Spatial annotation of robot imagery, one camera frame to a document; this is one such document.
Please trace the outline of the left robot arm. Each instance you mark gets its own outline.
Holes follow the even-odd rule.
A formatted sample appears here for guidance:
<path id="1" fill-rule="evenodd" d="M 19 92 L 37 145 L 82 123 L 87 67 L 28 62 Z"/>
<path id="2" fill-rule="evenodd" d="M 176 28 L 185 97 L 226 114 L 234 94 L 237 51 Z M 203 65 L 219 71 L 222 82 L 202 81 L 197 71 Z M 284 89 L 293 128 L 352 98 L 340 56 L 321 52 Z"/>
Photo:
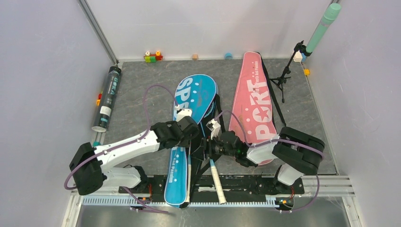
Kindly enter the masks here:
<path id="1" fill-rule="evenodd" d="M 89 142 L 80 145 L 69 168 L 66 181 L 73 179 L 79 195 L 92 194 L 102 187 L 127 187 L 136 192 L 148 188 L 148 179 L 140 167 L 121 168 L 118 164 L 147 153 L 174 147 L 188 147 L 200 129 L 190 116 L 179 121 L 158 122 L 148 130 L 112 143 L 93 147 Z"/>

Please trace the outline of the blue racket cover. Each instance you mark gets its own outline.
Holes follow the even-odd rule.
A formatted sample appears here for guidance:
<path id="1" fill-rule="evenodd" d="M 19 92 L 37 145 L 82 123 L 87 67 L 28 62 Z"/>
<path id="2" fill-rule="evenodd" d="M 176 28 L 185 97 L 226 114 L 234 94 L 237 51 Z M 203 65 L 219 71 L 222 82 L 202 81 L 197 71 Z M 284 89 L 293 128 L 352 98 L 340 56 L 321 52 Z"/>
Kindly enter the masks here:
<path id="1" fill-rule="evenodd" d="M 180 107 L 190 108 L 192 118 L 198 123 L 200 133 L 191 140 L 191 158 L 200 157 L 203 160 L 203 151 L 200 148 L 201 140 L 209 137 L 211 131 L 206 124 L 214 118 L 216 112 L 215 96 L 218 86 L 208 75 L 195 74 L 184 78 L 176 88 L 175 98 Z M 174 147 L 170 149 L 167 182 L 164 191 L 165 202 L 175 208 L 184 204 L 187 191 L 187 155 L 188 149 Z"/>

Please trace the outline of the pink racket cover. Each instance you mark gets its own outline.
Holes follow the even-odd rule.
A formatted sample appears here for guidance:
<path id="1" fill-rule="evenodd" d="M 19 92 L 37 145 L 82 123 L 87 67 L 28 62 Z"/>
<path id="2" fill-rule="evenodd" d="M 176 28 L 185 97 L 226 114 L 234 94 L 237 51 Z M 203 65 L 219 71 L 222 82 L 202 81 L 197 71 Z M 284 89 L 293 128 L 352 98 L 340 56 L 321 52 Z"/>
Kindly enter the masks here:
<path id="1" fill-rule="evenodd" d="M 246 52 L 235 90 L 229 130 L 247 144 L 260 143 L 278 135 L 273 120 L 271 86 L 263 70 L 262 57 Z"/>

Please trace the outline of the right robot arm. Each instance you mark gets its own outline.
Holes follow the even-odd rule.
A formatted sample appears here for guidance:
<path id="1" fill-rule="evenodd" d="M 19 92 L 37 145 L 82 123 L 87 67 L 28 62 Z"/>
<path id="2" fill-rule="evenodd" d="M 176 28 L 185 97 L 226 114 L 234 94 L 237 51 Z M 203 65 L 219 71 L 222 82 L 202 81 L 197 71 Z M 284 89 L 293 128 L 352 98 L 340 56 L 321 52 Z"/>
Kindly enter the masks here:
<path id="1" fill-rule="evenodd" d="M 280 159 L 283 165 L 276 172 L 273 187 L 287 192 L 304 175 L 316 175 L 324 158 L 325 143 L 314 136 L 283 127 L 278 135 L 260 143 L 247 144 L 233 131 L 205 138 L 202 148 L 209 157 L 230 156 L 245 167 L 257 167 L 264 161 Z"/>

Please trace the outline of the black shuttlecock tube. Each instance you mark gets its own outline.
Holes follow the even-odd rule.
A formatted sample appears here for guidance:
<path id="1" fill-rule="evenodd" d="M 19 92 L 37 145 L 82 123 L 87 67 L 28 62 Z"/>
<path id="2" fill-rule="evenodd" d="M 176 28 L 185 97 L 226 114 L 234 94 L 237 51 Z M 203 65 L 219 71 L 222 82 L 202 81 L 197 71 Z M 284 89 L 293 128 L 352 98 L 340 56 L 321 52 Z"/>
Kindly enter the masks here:
<path id="1" fill-rule="evenodd" d="M 121 79 L 122 69 L 117 66 L 111 66 L 103 85 L 100 101 L 98 102 L 99 105 L 92 125 L 93 131 L 100 133 L 107 131 L 111 122 Z"/>

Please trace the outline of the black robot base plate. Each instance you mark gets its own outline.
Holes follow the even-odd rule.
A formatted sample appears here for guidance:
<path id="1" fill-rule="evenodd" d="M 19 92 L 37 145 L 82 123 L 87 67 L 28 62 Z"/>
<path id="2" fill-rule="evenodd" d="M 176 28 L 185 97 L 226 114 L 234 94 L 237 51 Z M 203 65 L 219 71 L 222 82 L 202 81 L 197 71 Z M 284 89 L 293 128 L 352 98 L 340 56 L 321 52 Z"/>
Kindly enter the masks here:
<path id="1" fill-rule="evenodd" d="M 273 185 L 274 178 L 268 175 L 221 175 L 220 181 L 228 202 L 262 202 L 265 195 L 304 194 L 301 179 L 290 188 L 278 190 Z M 164 202 L 166 175 L 150 175 L 144 183 L 130 189 L 138 195 L 150 194 L 153 202 Z M 190 202 L 218 202 L 218 196 L 211 175 L 203 175 L 191 189 Z"/>

